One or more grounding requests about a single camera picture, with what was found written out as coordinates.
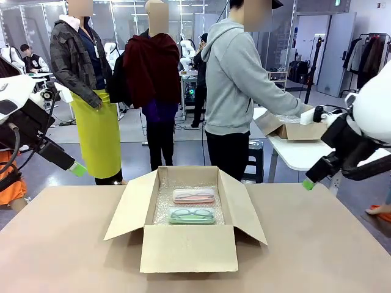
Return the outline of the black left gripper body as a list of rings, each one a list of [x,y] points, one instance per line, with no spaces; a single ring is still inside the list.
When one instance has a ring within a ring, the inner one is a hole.
[[[60,145],[47,137],[43,139],[43,142],[37,149],[37,153],[62,170],[69,170],[75,163],[73,157],[67,154]]]

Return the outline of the pink glasses case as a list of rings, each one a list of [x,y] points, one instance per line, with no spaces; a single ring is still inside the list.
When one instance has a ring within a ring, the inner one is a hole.
[[[175,189],[172,198],[176,204],[201,204],[213,203],[216,193],[210,188]]]

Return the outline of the green glasses case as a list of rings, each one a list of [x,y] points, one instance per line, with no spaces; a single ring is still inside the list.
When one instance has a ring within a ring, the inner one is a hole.
[[[169,223],[173,225],[212,225],[216,223],[211,208],[170,208]]]

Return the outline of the grey-sleeved right forearm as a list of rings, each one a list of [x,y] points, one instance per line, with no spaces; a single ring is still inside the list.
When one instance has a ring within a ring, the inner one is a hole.
[[[256,96],[255,102],[276,115],[299,117],[312,108],[299,98],[284,92],[268,79],[260,84],[260,93]]]

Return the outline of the white side table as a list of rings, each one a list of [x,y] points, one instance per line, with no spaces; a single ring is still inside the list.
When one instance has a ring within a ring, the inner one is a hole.
[[[275,134],[267,135],[266,131],[261,130],[261,126],[259,126],[258,122],[256,122],[256,120],[266,112],[267,110],[264,107],[256,107],[254,109],[253,119],[260,131],[266,136],[273,147],[271,163],[269,166],[268,183],[274,182],[278,158],[281,158],[290,169],[299,172],[306,172],[322,156],[328,155],[331,151],[333,151],[332,148],[327,146],[321,140],[294,141],[281,139]]]

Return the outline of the small orange cloth piece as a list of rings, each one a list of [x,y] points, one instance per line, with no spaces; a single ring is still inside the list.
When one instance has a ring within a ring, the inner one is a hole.
[[[391,204],[372,205],[365,212],[369,215],[374,215],[386,222],[391,223]]]

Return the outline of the clear bubble wrap sheet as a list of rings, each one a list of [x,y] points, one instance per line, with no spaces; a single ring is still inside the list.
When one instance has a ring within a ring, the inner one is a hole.
[[[174,203],[172,198],[172,193],[175,189],[198,189],[198,188],[213,189],[216,193],[215,201],[213,203],[201,203],[201,204]],[[214,216],[216,218],[216,223],[212,225],[223,225],[225,223],[224,215],[222,212],[221,199],[216,186],[161,186],[159,188],[158,196],[156,199],[153,224],[172,225],[169,223],[169,219],[168,219],[170,208],[211,208],[214,210]]]

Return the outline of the seated person in varsity jacket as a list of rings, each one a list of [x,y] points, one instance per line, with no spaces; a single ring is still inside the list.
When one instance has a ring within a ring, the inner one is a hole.
[[[26,73],[49,73],[49,66],[44,59],[32,52],[27,44],[22,44],[20,50],[23,53],[23,62],[26,67]]]

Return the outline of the mannequin in plaid jacket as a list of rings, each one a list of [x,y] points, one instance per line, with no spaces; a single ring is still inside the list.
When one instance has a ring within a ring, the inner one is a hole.
[[[93,0],[66,0],[68,11],[60,15],[50,36],[51,68],[56,79],[71,94],[81,97],[90,107],[99,109],[103,102],[95,93],[108,92],[112,70],[98,34],[89,26]],[[122,168],[118,174],[95,179],[98,185],[124,184]]]

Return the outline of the black luggage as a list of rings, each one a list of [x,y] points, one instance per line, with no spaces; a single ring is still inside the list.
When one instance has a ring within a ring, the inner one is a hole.
[[[290,62],[288,68],[288,79],[295,83],[305,84],[309,74],[310,61],[297,61]]]

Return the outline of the white shoe shelf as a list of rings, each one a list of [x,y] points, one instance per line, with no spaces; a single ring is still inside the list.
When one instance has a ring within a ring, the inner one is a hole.
[[[286,91],[288,72],[287,71],[268,71],[268,79],[275,83],[275,85]]]

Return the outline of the black tripod stand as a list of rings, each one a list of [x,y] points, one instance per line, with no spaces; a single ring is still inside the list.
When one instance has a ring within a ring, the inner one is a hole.
[[[309,103],[309,97],[310,97],[310,93],[311,93],[311,89],[312,89],[312,85],[313,85],[313,78],[314,78],[315,71],[316,71],[316,63],[318,61],[318,56],[319,56],[322,42],[323,42],[323,37],[319,36],[316,41],[316,50],[315,50],[315,55],[314,55],[314,59],[312,62],[312,67],[310,69],[309,77],[307,79],[307,90],[306,90],[305,100],[304,100],[305,104]]]

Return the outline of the grey door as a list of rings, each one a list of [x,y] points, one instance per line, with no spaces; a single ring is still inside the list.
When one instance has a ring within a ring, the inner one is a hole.
[[[353,39],[356,12],[332,15],[317,90],[338,97],[345,69],[343,64]]]

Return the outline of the mannequin in dark red shawl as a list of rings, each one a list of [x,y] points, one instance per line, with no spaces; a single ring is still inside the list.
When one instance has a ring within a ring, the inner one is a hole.
[[[175,116],[181,101],[180,53],[168,34],[168,5],[147,0],[148,29],[134,35],[115,61],[112,103],[140,109],[146,119],[151,170],[173,164]]]

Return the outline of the open brown cardboard box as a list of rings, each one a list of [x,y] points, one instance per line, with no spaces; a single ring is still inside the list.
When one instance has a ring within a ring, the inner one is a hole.
[[[225,223],[154,225],[161,186],[216,186]],[[104,238],[136,230],[143,232],[142,273],[236,272],[236,230],[267,243],[245,185],[217,167],[160,167],[129,181]]]

